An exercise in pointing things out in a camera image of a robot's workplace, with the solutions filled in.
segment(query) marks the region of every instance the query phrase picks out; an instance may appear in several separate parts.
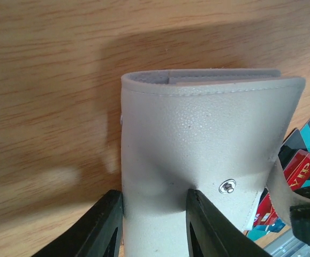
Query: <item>wooden surface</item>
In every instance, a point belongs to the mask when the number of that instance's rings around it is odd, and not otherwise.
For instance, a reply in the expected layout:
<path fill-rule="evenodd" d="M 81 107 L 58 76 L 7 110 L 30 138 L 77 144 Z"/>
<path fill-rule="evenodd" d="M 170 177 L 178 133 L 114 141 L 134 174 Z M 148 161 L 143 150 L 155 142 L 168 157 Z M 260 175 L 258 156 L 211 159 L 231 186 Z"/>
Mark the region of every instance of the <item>wooden surface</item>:
<path fill-rule="evenodd" d="M 120 189 L 120 76 L 275 67 L 307 78 L 310 0 L 1 0 L 0 257 L 30 256 Z"/>

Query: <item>red packet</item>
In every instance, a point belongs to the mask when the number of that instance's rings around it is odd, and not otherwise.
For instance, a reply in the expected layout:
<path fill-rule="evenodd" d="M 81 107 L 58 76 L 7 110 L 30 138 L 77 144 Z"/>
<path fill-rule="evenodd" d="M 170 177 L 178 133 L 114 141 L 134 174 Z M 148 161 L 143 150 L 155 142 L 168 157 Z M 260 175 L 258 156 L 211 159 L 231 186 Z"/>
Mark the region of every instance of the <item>red packet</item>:
<path fill-rule="evenodd" d="M 304 150 L 298 150 L 285 168 L 284 177 L 293 191 L 301 188 L 304 182 L 310 177 L 310 153 Z M 254 226 L 272 225 L 277 219 L 278 216 L 271 205 L 268 193 L 258 206 Z"/>

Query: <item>wooden table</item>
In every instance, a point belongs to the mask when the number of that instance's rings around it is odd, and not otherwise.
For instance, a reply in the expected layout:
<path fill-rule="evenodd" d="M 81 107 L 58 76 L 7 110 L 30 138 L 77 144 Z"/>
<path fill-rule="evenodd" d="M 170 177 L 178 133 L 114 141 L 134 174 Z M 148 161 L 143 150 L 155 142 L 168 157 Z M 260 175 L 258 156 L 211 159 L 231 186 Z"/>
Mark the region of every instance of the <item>wooden table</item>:
<path fill-rule="evenodd" d="M 120 189 L 120 76 L 275 67 L 307 78 L 310 0 L 1 0 L 0 257 L 30 256 Z"/>

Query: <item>silver button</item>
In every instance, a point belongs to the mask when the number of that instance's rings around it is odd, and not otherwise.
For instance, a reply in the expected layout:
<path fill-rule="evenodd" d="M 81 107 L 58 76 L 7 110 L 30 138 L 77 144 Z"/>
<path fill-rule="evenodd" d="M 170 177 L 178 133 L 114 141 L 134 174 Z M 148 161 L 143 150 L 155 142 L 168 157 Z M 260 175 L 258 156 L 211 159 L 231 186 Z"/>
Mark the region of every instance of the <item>silver button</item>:
<path fill-rule="evenodd" d="M 234 179 L 228 179 L 220 185 L 219 192 L 222 194 L 230 194 L 235 190 L 235 187 L 236 181 Z"/>

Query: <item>white leather wallet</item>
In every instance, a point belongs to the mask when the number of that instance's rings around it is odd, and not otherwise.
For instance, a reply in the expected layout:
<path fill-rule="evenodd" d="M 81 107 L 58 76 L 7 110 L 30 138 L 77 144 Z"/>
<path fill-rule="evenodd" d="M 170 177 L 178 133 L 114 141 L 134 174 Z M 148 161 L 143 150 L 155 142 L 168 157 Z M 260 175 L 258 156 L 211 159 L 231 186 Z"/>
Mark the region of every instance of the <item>white leather wallet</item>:
<path fill-rule="evenodd" d="M 270 171 L 270 195 L 282 181 L 275 162 L 304 87 L 304 78 L 272 69 L 123 75 L 125 257 L 188 257 L 189 188 L 250 229 Z"/>

